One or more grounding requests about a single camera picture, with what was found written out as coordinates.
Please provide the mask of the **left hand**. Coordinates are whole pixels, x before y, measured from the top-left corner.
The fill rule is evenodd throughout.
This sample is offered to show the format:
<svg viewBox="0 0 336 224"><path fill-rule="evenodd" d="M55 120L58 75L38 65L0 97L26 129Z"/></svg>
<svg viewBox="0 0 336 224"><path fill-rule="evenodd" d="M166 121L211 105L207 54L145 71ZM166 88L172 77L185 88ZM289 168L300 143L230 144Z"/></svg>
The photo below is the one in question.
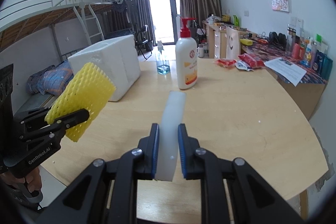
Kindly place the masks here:
<svg viewBox="0 0 336 224"><path fill-rule="evenodd" d="M26 177L24 178L16 178L11 172L9 172L8 177L8 184L18 188L19 184L27 183L27 189L30 193L34 191L39 191L42 188L42 179L40 175L40 170L36 167L32 170Z"/></svg>

